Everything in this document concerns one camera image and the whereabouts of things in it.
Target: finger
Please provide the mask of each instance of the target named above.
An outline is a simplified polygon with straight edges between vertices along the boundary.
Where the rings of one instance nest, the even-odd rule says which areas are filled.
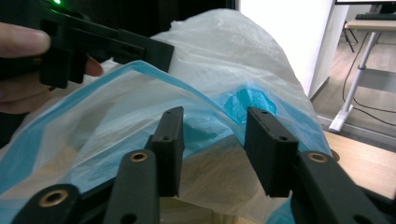
[[[0,102],[18,101],[47,91],[49,86],[39,81],[38,72],[0,81]]]
[[[50,91],[24,98],[18,101],[0,103],[0,112],[7,114],[24,114],[35,111],[52,97]]]
[[[0,30],[0,57],[33,56],[50,47],[50,37],[43,31],[2,22]]]
[[[103,74],[103,67],[94,58],[88,57],[85,65],[85,73],[93,77],[99,77]]]

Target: cable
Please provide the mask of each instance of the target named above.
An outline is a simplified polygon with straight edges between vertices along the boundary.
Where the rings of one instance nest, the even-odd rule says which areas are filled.
[[[353,62],[352,62],[352,65],[349,67],[349,71],[347,72],[346,79],[344,80],[343,92],[342,92],[344,102],[346,101],[346,99],[345,99],[345,89],[346,89],[347,79],[348,79],[349,76],[350,76],[350,72],[352,71],[353,65],[355,64],[356,60],[358,59],[359,54],[361,53],[361,49],[362,49],[362,47],[363,47],[363,45],[364,45],[364,42],[365,42],[366,39],[367,39],[368,34],[369,34],[369,33],[367,32],[366,35],[364,36],[363,41],[361,42],[361,46],[359,47],[359,50],[358,50],[358,52],[356,53],[356,56],[355,56],[355,58],[354,58],[354,60],[353,60]],[[360,106],[363,106],[363,107],[366,107],[366,108],[369,108],[369,109],[373,109],[373,110],[377,110],[377,111],[382,111],[382,112],[388,112],[388,113],[396,113],[396,111],[374,108],[374,107],[371,107],[371,106],[368,106],[368,105],[362,105],[362,104],[360,104],[360,103],[355,99],[355,97],[353,97],[353,100],[355,101],[355,103],[356,103],[357,105],[360,105]],[[389,123],[389,122],[386,122],[386,121],[384,121],[384,120],[382,120],[382,119],[379,119],[378,117],[376,117],[376,116],[374,116],[374,115],[372,115],[372,114],[370,114],[370,113],[368,113],[368,112],[366,112],[366,111],[364,111],[364,110],[362,110],[362,109],[356,108],[355,106],[353,106],[352,108],[353,108],[353,109],[356,109],[356,110],[358,110],[358,111],[360,111],[361,113],[364,113],[364,114],[366,114],[366,115],[372,117],[373,119],[376,119],[376,120],[378,120],[378,121],[380,121],[380,122],[383,122],[383,123],[385,123],[385,124],[388,124],[388,125],[390,125],[390,126],[395,126],[395,127],[396,127],[396,124]]]

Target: white plastic bag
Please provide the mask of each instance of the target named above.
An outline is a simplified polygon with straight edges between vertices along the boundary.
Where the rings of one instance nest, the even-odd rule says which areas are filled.
[[[285,200],[266,198],[241,145],[248,106],[273,113],[300,150],[329,147],[279,45],[237,11],[213,10],[153,38],[176,47],[168,74],[134,62],[103,76],[24,127],[0,161],[0,218],[55,183],[84,192],[143,148],[163,111],[183,106],[180,200],[264,222]]]

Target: desk leg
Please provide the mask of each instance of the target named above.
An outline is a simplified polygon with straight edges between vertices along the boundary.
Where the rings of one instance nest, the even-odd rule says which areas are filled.
[[[373,46],[375,45],[376,37],[377,37],[377,33],[372,32],[372,34],[370,36],[369,43],[367,44],[366,51],[364,51],[363,57],[361,59],[361,64],[358,67],[358,71],[356,73],[355,78],[353,79],[352,85],[351,85],[349,93],[347,95],[346,102],[344,103],[341,110],[338,112],[337,116],[332,121],[332,124],[329,127],[329,132],[340,133],[341,129],[344,126],[344,123],[347,120],[347,117],[349,116],[350,111],[353,108],[353,105],[352,105],[353,96],[355,95],[356,89],[358,88],[359,83],[361,81],[361,77],[363,76],[364,70],[366,69],[366,63],[369,58],[370,51],[372,50]]]

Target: floor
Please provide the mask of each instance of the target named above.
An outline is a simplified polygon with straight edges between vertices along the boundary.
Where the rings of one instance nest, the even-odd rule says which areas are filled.
[[[355,52],[343,35],[337,47],[328,82],[312,99],[314,109],[324,130],[328,130],[333,118],[347,98],[356,69],[370,35],[353,31],[356,43],[347,31]],[[383,33],[374,46],[367,67],[396,72],[396,33]],[[396,152],[396,94],[358,87],[346,125],[339,133],[375,147]]]

